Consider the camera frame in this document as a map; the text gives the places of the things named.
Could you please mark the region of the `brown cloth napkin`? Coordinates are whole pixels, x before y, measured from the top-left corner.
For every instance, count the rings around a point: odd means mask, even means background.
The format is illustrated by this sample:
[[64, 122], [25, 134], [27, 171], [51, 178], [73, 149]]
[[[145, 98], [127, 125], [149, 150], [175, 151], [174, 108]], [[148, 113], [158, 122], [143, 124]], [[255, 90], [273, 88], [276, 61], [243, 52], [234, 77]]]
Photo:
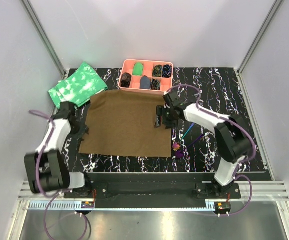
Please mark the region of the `brown cloth napkin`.
[[90, 98], [81, 154], [127, 157], [172, 155], [171, 130], [155, 127], [161, 95], [107, 90]]

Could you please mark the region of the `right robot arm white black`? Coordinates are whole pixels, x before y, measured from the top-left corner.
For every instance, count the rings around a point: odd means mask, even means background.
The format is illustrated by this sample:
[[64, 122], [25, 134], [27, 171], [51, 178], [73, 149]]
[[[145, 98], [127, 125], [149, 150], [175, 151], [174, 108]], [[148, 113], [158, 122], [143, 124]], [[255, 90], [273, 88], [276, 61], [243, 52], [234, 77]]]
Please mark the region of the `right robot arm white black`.
[[211, 192], [216, 198], [223, 198], [230, 191], [229, 184], [236, 179], [239, 164], [250, 161], [256, 154], [256, 144], [245, 129], [239, 115], [224, 115], [189, 102], [172, 90], [163, 95], [164, 105], [156, 108], [156, 127], [175, 128], [178, 120], [197, 124], [215, 135], [220, 163], [214, 175], [216, 183]]

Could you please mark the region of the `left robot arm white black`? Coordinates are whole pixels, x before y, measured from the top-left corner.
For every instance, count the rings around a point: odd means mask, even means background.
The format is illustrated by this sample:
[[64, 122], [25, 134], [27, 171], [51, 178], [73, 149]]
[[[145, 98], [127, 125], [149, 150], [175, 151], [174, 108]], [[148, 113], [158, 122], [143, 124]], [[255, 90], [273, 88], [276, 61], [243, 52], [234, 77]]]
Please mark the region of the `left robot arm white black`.
[[42, 143], [32, 153], [24, 157], [27, 179], [33, 194], [46, 195], [60, 190], [75, 190], [81, 198], [92, 194], [92, 185], [81, 172], [70, 172], [62, 156], [62, 150], [69, 136], [79, 142], [89, 132], [89, 127], [76, 118], [77, 105], [70, 101], [60, 104], [58, 112], [52, 116], [30, 110], [31, 115], [48, 120], [47, 133]]

